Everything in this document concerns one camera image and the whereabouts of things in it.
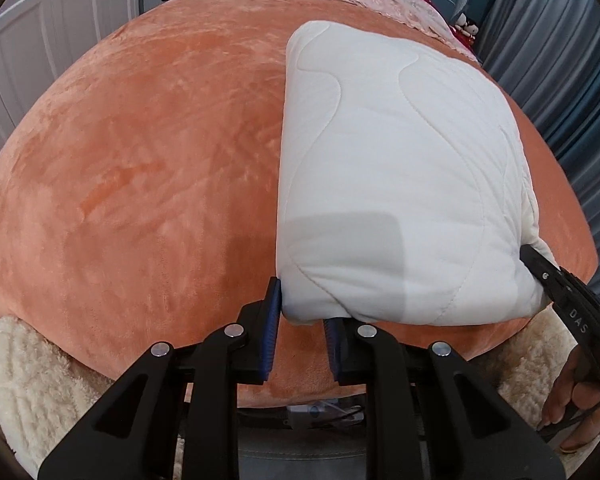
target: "white comforter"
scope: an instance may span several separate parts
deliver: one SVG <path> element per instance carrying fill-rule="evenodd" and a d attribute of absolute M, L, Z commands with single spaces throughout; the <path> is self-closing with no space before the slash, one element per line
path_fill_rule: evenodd
<path fill-rule="evenodd" d="M 292 322 L 531 317 L 553 259 L 515 118 L 479 70 L 409 40 L 309 22 L 287 47 L 277 268 Z"/>

